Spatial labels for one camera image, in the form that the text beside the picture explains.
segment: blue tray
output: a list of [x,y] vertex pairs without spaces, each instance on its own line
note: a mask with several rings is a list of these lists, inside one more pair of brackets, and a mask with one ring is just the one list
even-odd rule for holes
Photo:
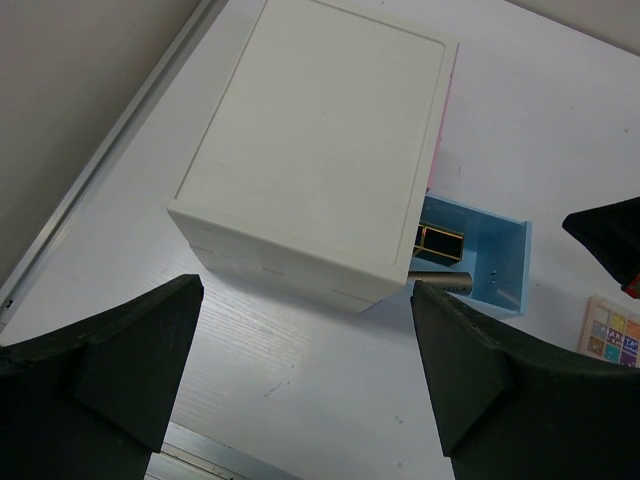
[[498,319],[525,313],[531,222],[517,222],[431,194],[424,198],[420,221],[463,233],[464,252],[462,260],[451,267],[412,258],[411,270],[469,272],[473,291],[457,298]]

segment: box lid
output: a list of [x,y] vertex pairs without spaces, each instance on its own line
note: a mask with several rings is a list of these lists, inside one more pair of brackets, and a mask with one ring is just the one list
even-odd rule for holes
[[406,275],[456,49],[352,7],[267,0],[171,208]]

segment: white box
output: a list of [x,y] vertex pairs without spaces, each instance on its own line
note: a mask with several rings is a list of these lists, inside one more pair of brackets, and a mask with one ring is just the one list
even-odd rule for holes
[[360,312],[402,288],[457,42],[267,0],[169,213],[202,263]]

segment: table surface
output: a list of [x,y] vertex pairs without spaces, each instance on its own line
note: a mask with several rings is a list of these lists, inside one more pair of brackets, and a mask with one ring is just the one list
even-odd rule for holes
[[[503,0],[357,4],[460,39],[433,192],[533,221],[530,307],[511,323],[574,349],[590,295],[637,311],[561,223],[638,194],[640,58]],[[166,213],[260,7],[229,2],[96,178],[0,341],[196,272],[205,300],[173,421],[304,478],[453,478],[406,289],[352,316],[223,279]]]

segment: color swatch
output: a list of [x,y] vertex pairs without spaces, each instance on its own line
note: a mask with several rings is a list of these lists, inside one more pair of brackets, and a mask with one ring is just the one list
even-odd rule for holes
[[640,315],[591,297],[578,351],[607,362],[640,367]]

